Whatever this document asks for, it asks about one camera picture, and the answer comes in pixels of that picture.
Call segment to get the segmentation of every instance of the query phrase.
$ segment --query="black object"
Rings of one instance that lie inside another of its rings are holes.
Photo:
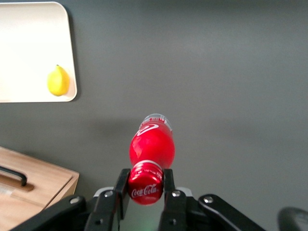
[[[129,174],[130,169],[123,169],[113,188],[99,190],[87,202],[82,196],[66,197],[11,231],[119,231],[129,202]],[[158,231],[264,231],[216,195],[195,200],[189,189],[177,189],[171,169],[164,170],[164,191]]]
[[[25,176],[25,174],[21,173],[21,172],[17,172],[15,170],[6,168],[6,167],[2,167],[0,166],[0,170],[15,176],[18,176],[21,178],[21,186],[25,186],[27,184],[27,177]]]
[[[308,212],[299,208],[286,207],[278,214],[281,231],[308,231]]]

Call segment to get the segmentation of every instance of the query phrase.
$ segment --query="coca-cola bottle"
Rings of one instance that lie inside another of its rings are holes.
[[[133,137],[129,156],[133,168],[128,192],[133,201],[151,205],[163,193],[163,169],[173,162],[175,147],[169,121],[161,114],[151,114]]]

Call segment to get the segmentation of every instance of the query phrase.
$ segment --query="coca-cola logo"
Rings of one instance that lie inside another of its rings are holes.
[[[158,191],[158,189],[156,188],[156,184],[149,184],[147,186],[145,186],[144,189],[134,189],[131,192],[131,197],[132,198],[136,198],[139,196],[146,196],[146,195],[150,195],[153,193],[156,193]]]
[[[149,124],[147,126],[145,126],[144,128],[142,129],[139,129],[136,133],[137,136],[140,136],[142,135],[143,133],[149,131],[149,130],[152,130],[152,129],[155,129],[155,128],[158,128],[159,126],[157,124]]]

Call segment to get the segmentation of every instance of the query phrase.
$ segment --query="yellow lemon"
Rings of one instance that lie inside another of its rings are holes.
[[[56,68],[48,75],[47,86],[51,94],[55,96],[66,94],[69,87],[67,72],[59,65],[56,65]]]

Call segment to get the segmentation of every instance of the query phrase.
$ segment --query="bottle cap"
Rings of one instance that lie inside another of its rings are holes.
[[[128,193],[140,205],[157,202],[163,193],[163,171],[151,160],[138,162],[130,172]]]

